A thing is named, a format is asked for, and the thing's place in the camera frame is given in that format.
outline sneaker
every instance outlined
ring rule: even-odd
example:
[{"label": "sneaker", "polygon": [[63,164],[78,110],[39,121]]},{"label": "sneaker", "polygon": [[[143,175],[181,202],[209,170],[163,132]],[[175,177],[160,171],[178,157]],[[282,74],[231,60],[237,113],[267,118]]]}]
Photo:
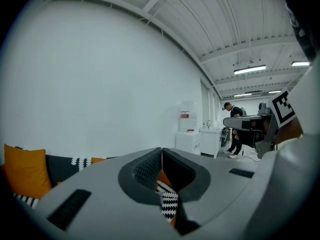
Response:
[{"label": "sneaker", "polygon": [[229,157],[230,157],[230,158],[238,158],[239,155],[238,155],[238,154],[231,154],[231,155],[229,155]]}]

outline fluorescent ceiling light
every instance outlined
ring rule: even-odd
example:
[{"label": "fluorescent ceiling light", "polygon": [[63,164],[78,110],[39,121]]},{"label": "fluorescent ceiling light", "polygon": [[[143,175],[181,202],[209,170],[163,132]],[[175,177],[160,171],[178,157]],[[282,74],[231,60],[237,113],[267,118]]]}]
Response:
[{"label": "fluorescent ceiling light", "polygon": [[238,74],[248,73],[248,72],[252,72],[252,71],[265,70],[266,68],[267,68],[266,65],[247,67],[247,68],[235,70],[234,74],[238,75]]},{"label": "fluorescent ceiling light", "polygon": [[291,64],[293,67],[301,67],[301,66],[310,66],[310,62],[309,61],[294,61]]},{"label": "fluorescent ceiling light", "polygon": [[242,96],[250,96],[250,95],[252,95],[252,93],[237,94],[237,95],[234,95],[233,97],[242,97]]}]

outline white wall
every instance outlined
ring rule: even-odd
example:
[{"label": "white wall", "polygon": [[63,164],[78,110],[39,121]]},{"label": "white wall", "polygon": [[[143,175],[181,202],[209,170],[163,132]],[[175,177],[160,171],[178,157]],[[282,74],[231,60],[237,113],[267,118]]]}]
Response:
[{"label": "white wall", "polygon": [[[235,100],[235,101],[229,101],[232,105],[237,106],[239,108],[244,108],[246,111],[246,114],[248,116],[253,116],[256,115],[258,113],[258,109],[259,109],[259,104],[261,102],[267,102],[269,98],[257,98],[257,99],[247,99],[247,100]],[[225,118],[229,118],[230,117],[230,112],[224,110],[222,112],[222,121]]]},{"label": "white wall", "polygon": [[0,65],[2,147],[66,157],[172,148],[184,100],[202,124],[197,67],[125,12],[60,0],[22,29]]}]

